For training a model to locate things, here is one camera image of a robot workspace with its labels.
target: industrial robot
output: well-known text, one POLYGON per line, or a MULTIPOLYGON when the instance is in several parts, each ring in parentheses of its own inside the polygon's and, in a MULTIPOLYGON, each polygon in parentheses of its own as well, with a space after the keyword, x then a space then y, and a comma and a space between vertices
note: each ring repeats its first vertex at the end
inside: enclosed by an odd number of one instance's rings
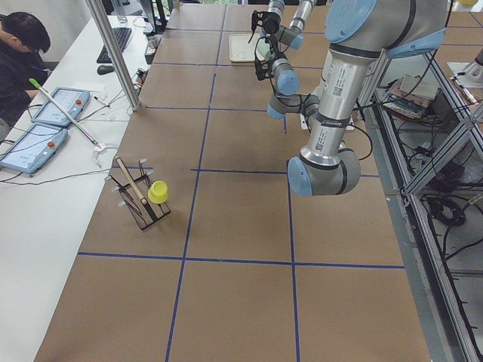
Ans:
POLYGON ((258 42, 269 48, 255 60, 257 78, 272 82, 268 114, 300 113, 311 130, 299 156, 288 162, 291 189, 301 196, 354 189, 361 167, 343 135, 368 67, 383 50, 394 59, 439 48, 448 6, 447 0, 334 0, 325 22, 330 47, 320 85, 311 94, 298 94, 300 80, 281 48, 302 47, 315 2, 300 0, 289 27, 281 25, 284 0, 271 0, 268 11, 254 11, 251 19, 253 32, 261 28, 258 42))

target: black shirt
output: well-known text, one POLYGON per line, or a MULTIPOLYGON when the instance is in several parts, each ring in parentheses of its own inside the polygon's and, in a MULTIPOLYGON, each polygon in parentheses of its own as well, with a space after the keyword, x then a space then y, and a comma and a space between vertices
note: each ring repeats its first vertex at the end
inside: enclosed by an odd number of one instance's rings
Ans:
POLYGON ((48 73, 38 54, 20 53, 0 40, 0 118, 10 126, 15 125, 23 111, 30 104, 30 97, 24 91, 35 89, 29 78, 44 84, 48 73))

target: hand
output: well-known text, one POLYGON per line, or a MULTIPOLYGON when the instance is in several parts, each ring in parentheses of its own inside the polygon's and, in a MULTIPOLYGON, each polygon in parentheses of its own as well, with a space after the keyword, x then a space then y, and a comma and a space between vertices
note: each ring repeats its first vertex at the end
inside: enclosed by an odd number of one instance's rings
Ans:
POLYGON ((37 95, 38 93, 38 90, 31 90, 31 89, 28 89, 28 90, 25 90, 25 93, 27 93, 30 97, 30 100, 33 100, 35 98, 35 96, 37 95))

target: green handle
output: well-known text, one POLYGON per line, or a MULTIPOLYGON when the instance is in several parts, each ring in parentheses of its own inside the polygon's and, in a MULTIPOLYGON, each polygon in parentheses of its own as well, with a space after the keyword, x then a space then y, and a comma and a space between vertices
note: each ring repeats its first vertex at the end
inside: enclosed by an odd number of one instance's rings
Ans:
POLYGON ((29 78, 29 82, 32 83, 32 85, 39 89, 40 88, 40 84, 34 79, 34 78, 29 78))

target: person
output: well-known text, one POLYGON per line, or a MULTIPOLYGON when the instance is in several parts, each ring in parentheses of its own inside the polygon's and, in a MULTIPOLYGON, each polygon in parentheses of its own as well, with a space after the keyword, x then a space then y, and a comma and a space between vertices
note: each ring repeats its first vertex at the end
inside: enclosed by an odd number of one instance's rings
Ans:
POLYGON ((51 40, 44 25, 29 13, 0 15, 0 118, 13 127, 37 94, 29 78, 44 84, 48 69, 38 54, 51 40))

